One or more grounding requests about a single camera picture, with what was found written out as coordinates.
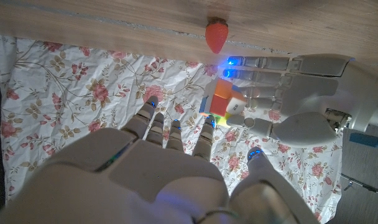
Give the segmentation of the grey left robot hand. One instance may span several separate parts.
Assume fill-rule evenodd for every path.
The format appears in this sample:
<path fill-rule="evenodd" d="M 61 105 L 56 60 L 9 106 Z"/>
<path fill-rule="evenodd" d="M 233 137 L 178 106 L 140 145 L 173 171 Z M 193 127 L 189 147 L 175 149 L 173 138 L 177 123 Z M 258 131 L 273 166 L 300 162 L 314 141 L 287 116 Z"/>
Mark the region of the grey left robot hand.
<path fill-rule="evenodd" d="M 320 146 L 343 129 L 378 126 L 378 71 L 339 54 L 228 58 L 226 78 L 254 82 L 240 90 L 248 108 L 276 111 L 283 121 L 232 115 L 226 123 L 290 147 Z"/>

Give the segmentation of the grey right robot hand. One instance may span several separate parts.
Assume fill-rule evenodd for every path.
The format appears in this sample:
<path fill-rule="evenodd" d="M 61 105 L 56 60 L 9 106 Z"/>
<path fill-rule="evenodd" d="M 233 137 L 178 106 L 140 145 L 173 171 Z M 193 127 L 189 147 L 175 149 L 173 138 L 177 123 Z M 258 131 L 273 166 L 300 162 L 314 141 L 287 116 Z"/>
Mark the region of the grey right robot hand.
<path fill-rule="evenodd" d="M 121 129 L 99 129 L 47 159 L 0 223 L 316 223 L 258 147 L 247 153 L 248 176 L 228 192 L 210 161 L 214 118 L 189 155 L 178 121 L 163 140 L 157 103 L 150 97 Z"/>

